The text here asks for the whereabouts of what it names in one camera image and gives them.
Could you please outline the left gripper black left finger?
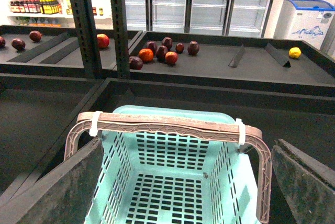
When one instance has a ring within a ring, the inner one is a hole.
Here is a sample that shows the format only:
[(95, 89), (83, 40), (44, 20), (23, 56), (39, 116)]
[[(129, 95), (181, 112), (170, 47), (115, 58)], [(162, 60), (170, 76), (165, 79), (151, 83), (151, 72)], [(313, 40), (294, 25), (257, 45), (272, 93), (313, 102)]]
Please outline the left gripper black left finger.
[(93, 139), (23, 193), (1, 207), (1, 223), (83, 223), (103, 159)]

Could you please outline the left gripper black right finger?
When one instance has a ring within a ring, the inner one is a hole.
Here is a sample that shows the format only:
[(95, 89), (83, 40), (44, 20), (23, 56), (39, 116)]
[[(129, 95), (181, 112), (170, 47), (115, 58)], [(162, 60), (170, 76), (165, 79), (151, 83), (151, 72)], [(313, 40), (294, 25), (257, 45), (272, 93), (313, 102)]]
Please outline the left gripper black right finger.
[(273, 146), (272, 162), (297, 223), (334, 223), (334, 170), (283, 139)]

